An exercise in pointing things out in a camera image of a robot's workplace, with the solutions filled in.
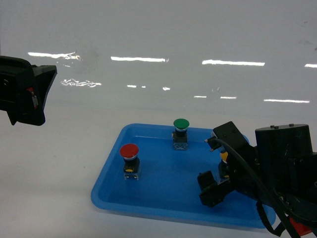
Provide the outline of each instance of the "plastic tray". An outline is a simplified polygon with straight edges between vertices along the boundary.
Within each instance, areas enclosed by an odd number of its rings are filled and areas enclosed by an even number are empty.
[[[201,204],[197,176],[211,170],[217,174],[218,151],[204,142],[212,129],[188,128],[188,149],[174,150],[173,126],[130,124],[124,127],[95,183],[91,199],[95,206],[122,215],[191,224],[264,228],[256,202],[234,191],[213,208]],[[122,145],[139,147],[140,179],[123,177]],[[266,207],[271,224],[275,212]]]

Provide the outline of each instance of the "red push button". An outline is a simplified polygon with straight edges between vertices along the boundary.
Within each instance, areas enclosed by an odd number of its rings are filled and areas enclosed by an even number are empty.
[[[135,157],[139,152],[139,147],[135,144],[125,144],[120,149],[120,155],[123,158],[133,158]]]

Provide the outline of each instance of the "glossy surface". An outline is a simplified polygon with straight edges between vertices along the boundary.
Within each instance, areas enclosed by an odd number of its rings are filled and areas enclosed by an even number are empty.
[[[0,237],[126,237],[121,224],[138,238],[272,237],[105,214],[89,194],[131,123],[232,120],[253,145],[257,128],[307,123],[316,151],[316,11],[315,0],[0,1],[0,53],[58,70],[43,126],[0,114]]]
[[[1,53],[58,67],[50,103],[317,116],[315,1],[2,5]]]

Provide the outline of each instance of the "green push button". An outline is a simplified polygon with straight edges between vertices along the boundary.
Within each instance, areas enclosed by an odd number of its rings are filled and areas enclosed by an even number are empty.
[[[187,127],[189,127],[189,121],[179,118],[174,121],[174,126],[179,130],[185,130]]]

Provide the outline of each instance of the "black cable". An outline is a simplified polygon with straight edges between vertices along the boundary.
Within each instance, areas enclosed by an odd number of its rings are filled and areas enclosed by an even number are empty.
[[[276,212],[277,216],[280,218],[282,224],[288,231],[289,235],[292,238],[300,238],[299,234],[296,232],[293,225],[290,223],[288,218],[286,217],[283,209],[281,208],[280,204],[276,201],[276,199],[272,196],[272,194],[269,192],[267,187],[262,183],[259,176],[252,170],[252,168],[248,165],[248,163],[241,157],[241,155],[238,154],[230,145],[228,145],[223,140],[220,140],[218,138],[213,139],[215,142],[221,144],[225,150],[231,154],[242,166],[243,168],[249,173],[249,175],[254,179],[255,183],[259,187],[259,189],[262,191],[262,193],[268,198],[268,200],[271,203],[272,208]]]

